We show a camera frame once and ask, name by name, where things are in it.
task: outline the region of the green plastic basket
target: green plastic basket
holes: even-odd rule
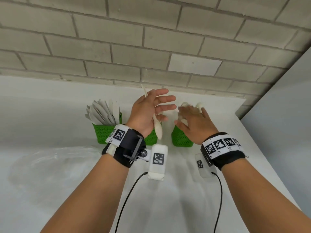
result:
[[[122,123],[122,113],[120,113],[120,123]],[[108,136],[111,134],[115,126],[106,126],[106,125],[94,125],[94,130],[96,133],[97,141],[99,144],[107,144],[106,140]],[[154,145],[156,144],[158,138],[156,136],[156,132],[153,131],[150,133],[149,136],[145,138],[146,145]]]
[[[193,142],[186,137],[185,133],[180,130],[177,126],[174,127],[172,132],[172,143],[174,146],[179,147],[192,147]]]

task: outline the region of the brick wall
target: brick wall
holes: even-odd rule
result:
[[[243,97],[241,117],[309,47],[310,10],[311,0],[0,0],[0,73]],[[185,69],[215,60],[213,74]]]

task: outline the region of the hand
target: hand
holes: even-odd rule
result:
[[[168,89],[157,89],[148,92],[148,96],[140,97],[133,105],[131,116],[126,125],[135,129],[146,138],[153,130],[153,114],[161,113],[166,110],[176,109],[176,105],[159,105],[161,103],[175,101],[175,96],[161,96],[167,94]],[[168,121],[168,118],[159,114],[156,116],[161,121]]]
[[[218,133],[204,108],[202,108],[202,113],[193,106],[178,107],[178,110],[180,115],[187,120],[188,126],[179,120],[175,120],[174,123],[193,143],[201,145],[206,138]]]

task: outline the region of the clear plastic bag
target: clear plastic bag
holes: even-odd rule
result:
[[[100,150],[88,147],[42,150],[18,159],[10,169],[9,181],[21,191],[23,199],[54,212],[100,156]]]

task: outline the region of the white tabletop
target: white tabletop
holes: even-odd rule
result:
[[[123,121],[126,121],[133,101],[142,94],[141,88],[1,76],[0,231],[39,232],[68,196],[60,190],[61,194],[50,196],[50,201],[42,201],[42,189],[33,190],[33,193],[22,192],[10,181],[15,162],[25,155],[52,148],[92,146],[100,151],[104,145],[97,143],[93,126],[84,117],[86,105],[93,100],[113,97],[120,102]],[[296,204],[235,116],[234,112],[243,100],[179,92],[173,94],[177,96],[178,105],[183,101],[192,104],[203,102],[216,127],[236,137],[251,164]],[[202,179],[199,176],[194,158],[195,154],[200,153],[199,145],[192,148],[172,145],[171,132],[177,113],[172,111],[167,114],[170,121],[163,123],[163,138],[158,142],[169,147],[164,181],[149,180],[147,176],[139,180],[125,206],[118,232],[213,232],[220,203],[219,182],[217,178]],[[142,160],[132,166],[120,208],[135,180],[146,171],[148,163]],[[224,194],[216,232],[248,232],[220,171],[218,175]],[[44,187],[49,188],[48,181]]]

